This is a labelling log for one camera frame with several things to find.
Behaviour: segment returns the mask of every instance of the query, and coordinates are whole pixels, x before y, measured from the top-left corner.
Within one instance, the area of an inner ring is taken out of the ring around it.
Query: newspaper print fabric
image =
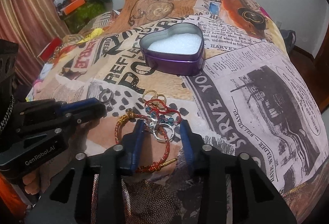
[[[151,69],[140,52],[145,35],[181,22],[198,25],[204,34],[207,60],[197,77]],[[205,142],[225,153],[249,153],[299,223],[327,186],[328,141],[319,110],[287,58],[279,30],[254,0],[126,0],[104,34],[58,56],[36,96],[55,98],[56,84],[51,85],[58,75],[88,83],[98,99],[106,88],[115,93],[107,117],[86,126],[89,154],[114,145],[118,115],[128,106],[143,112],[141,95],[155,89],[171,106],[185,109],[190,124],[202,123],[192,130]],[[128,122],[122,134],[133,127]],[[164,151],[150,141],[145,147],[153,158],[142,156],[141,165],[159,160]],[[179,134],[169,158],[174,157],[178,162],[159,172],[124,179],[127,223],[197,223],[203,181],[188,175]],[[227,185],[230,223],[229,178]]]

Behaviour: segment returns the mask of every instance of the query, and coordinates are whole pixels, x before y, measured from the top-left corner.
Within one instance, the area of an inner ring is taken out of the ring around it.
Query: wooden floor
[[[323,112],[329,105],[329,76],[318,71],[311,59],[300,52],[292,50],[289,57],[310,89],[320,111]]]

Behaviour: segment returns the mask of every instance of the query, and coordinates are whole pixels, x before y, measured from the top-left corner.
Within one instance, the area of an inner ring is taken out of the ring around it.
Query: white foam padding
[[[201,37],[197,34],[176,34],[171,37],[153,42],[150,51],[176,54],[195,54],[201,44]]]

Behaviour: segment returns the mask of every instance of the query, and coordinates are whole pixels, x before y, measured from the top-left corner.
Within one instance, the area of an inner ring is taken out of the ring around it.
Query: silver screw
[[[77,159],[77,160],[82,160],[82,159],[84,159],[86,157],[86,155],[84,154],[84,153],[78,153],[76,156],[75,156],[75,158]]]
[[[248,160],[249,159],[249,154],[247,154],[247,153],[241,153],[240,154],[240,158],[242,159],[242,160]]]
[[[205,145],[202,146],[202,149],[206,152],[209,152],[213,149],[213,147],[209,144],[205,144]]]
[[[115,150],[116,152],[120,152],[123,150],[123,146],[121,144],[117,144],[113,146],[113,150]]]

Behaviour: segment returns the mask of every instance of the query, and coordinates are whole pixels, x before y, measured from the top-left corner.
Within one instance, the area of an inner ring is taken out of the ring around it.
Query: striped curtain
[[[39,53],[55,37],[69,33],[53,0],[0,0],[0,38],[19,44],[16,74],[27,85],[42,69]]]

